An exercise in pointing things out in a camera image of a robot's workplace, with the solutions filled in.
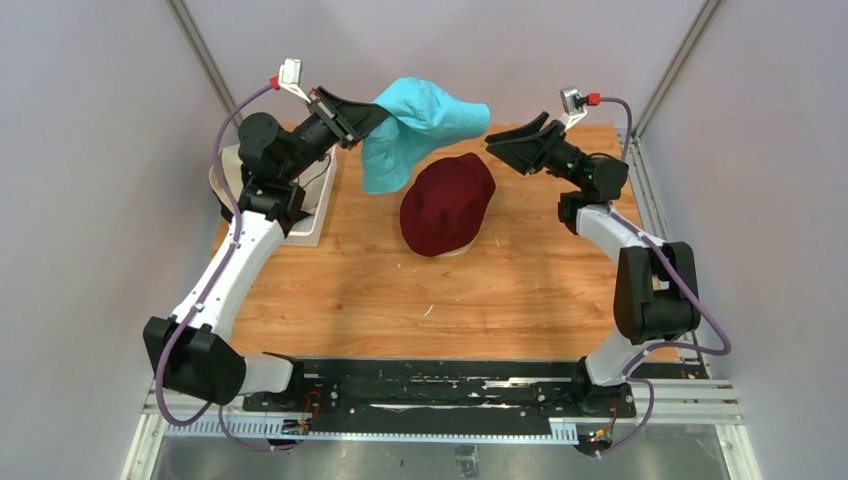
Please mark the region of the maroon bucket hat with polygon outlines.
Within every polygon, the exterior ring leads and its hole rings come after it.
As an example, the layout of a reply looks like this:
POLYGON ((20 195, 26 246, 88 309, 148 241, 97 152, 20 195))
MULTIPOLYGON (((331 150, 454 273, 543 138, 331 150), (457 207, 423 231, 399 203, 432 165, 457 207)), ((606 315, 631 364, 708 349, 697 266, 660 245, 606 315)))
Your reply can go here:
POLYGON ((403 240, 424 257, 467 247, 479 234, 495 191, 494 177, 474 153, 434 161, 419 173, 401 201, 403 240))

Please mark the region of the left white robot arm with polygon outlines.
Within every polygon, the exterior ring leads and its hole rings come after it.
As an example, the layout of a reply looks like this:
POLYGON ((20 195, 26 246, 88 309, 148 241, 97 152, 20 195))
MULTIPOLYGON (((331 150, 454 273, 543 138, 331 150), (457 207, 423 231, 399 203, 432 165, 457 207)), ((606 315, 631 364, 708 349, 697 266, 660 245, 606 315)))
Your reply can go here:
POLYGON ((268 392, 283 413, 305 403, 296 360, 242 355, 228 339, 258 274, 301 216, 300 175, 334 147, 356 146, 390 117, 379 105, 346 100, 322 87, 305 100, 309 115, 293 130, 265 112, 245 117, 238 127, 247 180, 239 195, 225 193, 234 208, 228 236, 185 299, 168 317, 150 318, 143 330, 159 403, 167 390, 219 406, 268 392))

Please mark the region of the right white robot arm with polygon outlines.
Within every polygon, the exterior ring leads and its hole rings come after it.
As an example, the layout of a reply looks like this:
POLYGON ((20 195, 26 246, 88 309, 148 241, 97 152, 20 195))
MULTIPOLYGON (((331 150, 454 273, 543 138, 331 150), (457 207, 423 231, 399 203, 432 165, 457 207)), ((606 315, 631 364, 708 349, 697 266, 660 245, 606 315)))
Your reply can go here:
POLYGON ((487 151, 521 175, 545 172, 573 184, 561 194, 559 221, 604 253, 616 267, 615 326, 581 359, 571 390, 574 408, 595 417, 609 407, 609 387, 624 383, 650 348, 694 330, 701 315, 694 254, 624 218, 613 203, 628 180, 628 165, 608 154, 588 154, 569 143, 566 126, 541 113, 519 128, 486 137, 487 151))

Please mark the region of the teal bucket hat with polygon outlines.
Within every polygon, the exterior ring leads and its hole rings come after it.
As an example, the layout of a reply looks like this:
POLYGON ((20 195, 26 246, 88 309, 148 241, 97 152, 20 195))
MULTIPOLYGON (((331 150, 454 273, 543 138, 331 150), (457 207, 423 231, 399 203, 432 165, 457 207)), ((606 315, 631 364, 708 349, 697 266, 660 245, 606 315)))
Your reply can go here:
POLYGON ((396 79, 374 103, 389 117, 362 142, 362 188, 370 195, 399 191, 428 155, 483 135, 491 122, 486 104, 459 100, 416 77, 396 79))

